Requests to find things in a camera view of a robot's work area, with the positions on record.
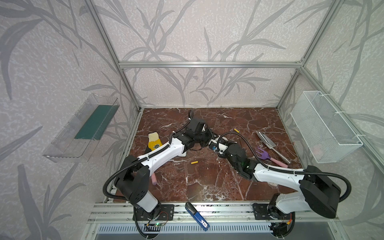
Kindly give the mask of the white remote green buttons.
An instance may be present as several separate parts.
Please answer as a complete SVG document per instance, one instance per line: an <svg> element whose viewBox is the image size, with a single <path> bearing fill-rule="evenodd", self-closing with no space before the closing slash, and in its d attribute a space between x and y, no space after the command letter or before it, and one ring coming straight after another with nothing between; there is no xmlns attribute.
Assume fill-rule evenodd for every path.
<svg viewBox="0 0 384 240"><path fill-rule="evenodd" d="M228 139L222 138L218 143L219 139L210 140L208 148L216 152L224 152L228 148Z"/></svg>

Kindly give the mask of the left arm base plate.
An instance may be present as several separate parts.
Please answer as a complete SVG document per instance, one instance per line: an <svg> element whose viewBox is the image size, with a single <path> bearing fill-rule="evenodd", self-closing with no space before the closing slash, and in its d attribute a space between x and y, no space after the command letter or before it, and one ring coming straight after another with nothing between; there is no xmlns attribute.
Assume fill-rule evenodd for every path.
<svg viewBox="0 0 384 240"><path fill-rule="evenodd" d="M134 221L172 221L175 213L175 205L160 204L151 212L146 212L143 208L134 208Z"/></svg>

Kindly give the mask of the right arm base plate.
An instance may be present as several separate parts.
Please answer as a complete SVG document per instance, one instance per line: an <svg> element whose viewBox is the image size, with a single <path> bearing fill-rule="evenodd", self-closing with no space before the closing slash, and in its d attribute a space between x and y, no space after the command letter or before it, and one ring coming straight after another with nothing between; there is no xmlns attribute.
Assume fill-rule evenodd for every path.
<svg viewBox="0 0 384 240"><path fill-rule="evenodd" d="M253 203L252 209L255 220L287 222L291 219L291 214L284 214L276 208L269 207L269 204Z"/></svg>

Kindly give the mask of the clear plastic wall bin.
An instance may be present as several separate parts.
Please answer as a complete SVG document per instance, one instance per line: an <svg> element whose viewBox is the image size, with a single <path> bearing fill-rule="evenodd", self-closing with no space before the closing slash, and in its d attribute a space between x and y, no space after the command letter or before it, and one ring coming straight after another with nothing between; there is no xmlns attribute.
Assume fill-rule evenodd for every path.
<svg viewBox="0 0 384 240"><path fill-rule="evenodd" d="M54 163L88 162L119 107L117 97L90 94L43 156Z"/></svg>

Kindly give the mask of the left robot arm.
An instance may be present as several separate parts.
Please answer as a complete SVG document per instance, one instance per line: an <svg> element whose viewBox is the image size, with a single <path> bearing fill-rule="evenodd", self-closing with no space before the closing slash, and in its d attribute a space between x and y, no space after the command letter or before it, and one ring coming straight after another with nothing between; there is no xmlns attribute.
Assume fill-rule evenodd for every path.
<svg viewBox="0 0 384 240"><path fill-rule="evenodd" d="M161 204L149 191L150 176L196 144L204 148L216 137L204 120L190 118L181 129L170 134L163 146L139 157L126 157L127 162L104 183L103 194L110 199L128 201L147 213L158 212Z"/></svg>

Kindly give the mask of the purple pink garden fork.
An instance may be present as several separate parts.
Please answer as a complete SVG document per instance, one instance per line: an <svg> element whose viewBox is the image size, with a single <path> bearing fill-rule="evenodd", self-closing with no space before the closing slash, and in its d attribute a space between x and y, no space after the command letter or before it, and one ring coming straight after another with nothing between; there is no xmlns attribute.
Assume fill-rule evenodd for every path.
<svg viewBox="0 0 384 240"><path fill-rule="evenodd" d="M288 165L285 164L285 163L282 163L272 157L270 157L269 153L264 151L263 149L261 148L258 148L259 151L256 151L256 153L258 154L258 157L262 160L269 160L273 163L275 163L276 165L278 165L279 167L282 167L282 168L288 168Z"/></svg>

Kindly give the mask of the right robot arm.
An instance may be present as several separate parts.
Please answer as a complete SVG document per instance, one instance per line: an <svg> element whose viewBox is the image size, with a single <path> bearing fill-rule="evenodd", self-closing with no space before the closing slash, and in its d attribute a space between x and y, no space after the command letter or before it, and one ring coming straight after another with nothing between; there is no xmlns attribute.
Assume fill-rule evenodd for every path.
<svg viewBox="0 0 384 240"><path fill-rule="evenodd" d="M340 202L352 192L350 181L338 174L322 172L315 166L306 169L287 169L267 165L248 158L246 150L237 143L219 144L219 157L227 159L244 179L266 182L293 189L290 194L275 195L269 206L284 214L313 211L334 219Z"/></svg>

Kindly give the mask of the pink chalk stick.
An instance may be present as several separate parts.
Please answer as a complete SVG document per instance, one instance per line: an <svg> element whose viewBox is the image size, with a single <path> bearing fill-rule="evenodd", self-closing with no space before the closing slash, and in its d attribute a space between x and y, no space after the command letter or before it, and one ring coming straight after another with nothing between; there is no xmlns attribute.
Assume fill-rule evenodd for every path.
<svg viewBox="0 0 384 240"><path fill-rule="evenodd" d="M153 184L154 186L156 186L156 185L158 184L158 181L157 181L157 178L156 178L156 174L155 174L155 173L153 173L153 174L151 175L151 180L152 180L152 184Z"/></svg>

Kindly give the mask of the blue black utility knife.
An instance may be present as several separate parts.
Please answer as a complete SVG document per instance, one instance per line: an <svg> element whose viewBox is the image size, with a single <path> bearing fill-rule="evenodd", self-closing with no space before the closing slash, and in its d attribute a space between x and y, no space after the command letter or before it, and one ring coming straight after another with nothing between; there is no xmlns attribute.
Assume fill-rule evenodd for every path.
<svg viewBox="0 0 384 240"><path fill-rule="evenodd" d="M191 202L186 202L185 209L204 231L207 231L210 228L209 223L203 218Z"/></svg>

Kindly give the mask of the metal tongs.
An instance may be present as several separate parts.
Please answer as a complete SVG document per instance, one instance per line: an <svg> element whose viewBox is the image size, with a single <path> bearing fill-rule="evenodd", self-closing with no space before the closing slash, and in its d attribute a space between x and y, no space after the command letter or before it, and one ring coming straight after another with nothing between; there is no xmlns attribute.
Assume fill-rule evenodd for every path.
<svg viewBox="0 0 384 240"><path fill-rule="evenodd" d="M275 149L277 146L271 139L269 139L265 134L261 133L260 131L256 131L256 134L261 139L261 141L269 148L272 149L286 164L290 165L292 162L286 158L284 155L282 155L279 151Z"/></svg>

